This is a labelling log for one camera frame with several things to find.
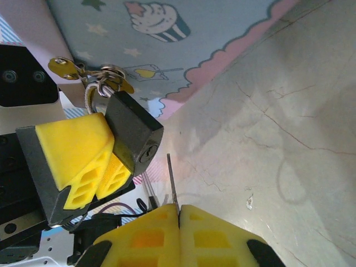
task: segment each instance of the black metal bracket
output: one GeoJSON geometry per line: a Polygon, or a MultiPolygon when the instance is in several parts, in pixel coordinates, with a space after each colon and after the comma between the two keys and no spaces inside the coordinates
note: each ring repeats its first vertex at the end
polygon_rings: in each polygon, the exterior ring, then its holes
{"type": "Polygon", "coordinates": [[[0,45],[0,106],[57,102],[58,88],[25,47],[0,45]]]}
{"type": "MultiPolygon", "coordinates": [[[[136,187],[133,181],[125,186],[101,200],[95,197],[89,204],[88,210],[95,209],[136,187]]],[[[12,250],[22,248],[22,240],[51,229],[48,227],[36,187],[15,133],[0,136],[0,214],[0,258],[4,258],[8,253],[9,250],[6,248],[12,250]],[[22,217],[26,220],[26,216],[33,212],[37,215],[35,223],[32,221],[25,226],[16,224],[15,220],[20,220],[22,217]]]]}

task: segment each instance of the cartoon pattern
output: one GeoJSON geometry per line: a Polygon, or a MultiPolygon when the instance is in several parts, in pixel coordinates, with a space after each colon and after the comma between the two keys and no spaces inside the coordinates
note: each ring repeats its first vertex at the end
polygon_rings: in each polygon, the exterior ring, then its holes
{"type": "Polygon", "coordinates": [[[133,98],[167,118],[297,1],[47,3],[75,59],[125,68],[133,98]]]}
{"type": "Polygon", "coordinates": [[[162,42],[177,42],[190,34],[190,29],[169,4],[125,2],[132,27],[162,42]]]}

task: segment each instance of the padlock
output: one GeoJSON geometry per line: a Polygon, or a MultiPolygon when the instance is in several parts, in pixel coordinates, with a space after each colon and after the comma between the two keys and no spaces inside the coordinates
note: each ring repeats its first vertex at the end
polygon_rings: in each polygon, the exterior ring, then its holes
{"type": "Polygon", "coordinates": [[[105,119],[115,138],[113,153],[134,176],[143,173],[159,148],[163,125],[125,91],[110,97],[105,119]]]}
{"type": "Polygon", "coordinates": [[[126,80],[125,71],[115,65],[86,71],[65,58],[54,58],[48,66],[63,78],[97,78],[86,84],[87,111],[92,114],[106,110],[105,119],[115,138],[113,153],[134,176],[143,173],[158,150],[164,128],[127,94],[134,88],[126,80]]]}
{"type": "Polygon", "coordinates": [[[58,67],[59,76],[86,84],[88,113],[96,113],[16,130],[44,214],[54,227],[85,214],[95,196],[101,200],[124,190],[143,173],[164,128],[121,90],[131,85],[120,68],[85,71],[65,58],[50,64],[58,67]],[[88,82],[88,76],[97,80],[88,82]],[[96,112],[95,99],[104,100],[104,107],[107,101],[105,117],[96,112]]]}

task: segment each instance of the black padlock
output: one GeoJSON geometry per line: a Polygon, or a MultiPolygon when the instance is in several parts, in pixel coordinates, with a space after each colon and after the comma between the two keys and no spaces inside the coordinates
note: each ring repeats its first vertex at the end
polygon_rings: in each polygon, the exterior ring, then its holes
{"type": "Polygon", "coordinates": [[[125,91],[110,97],[105,119],[115,137],[113,153],[134,176],[143,173],[159,148],[163,125],[125,91]]]}

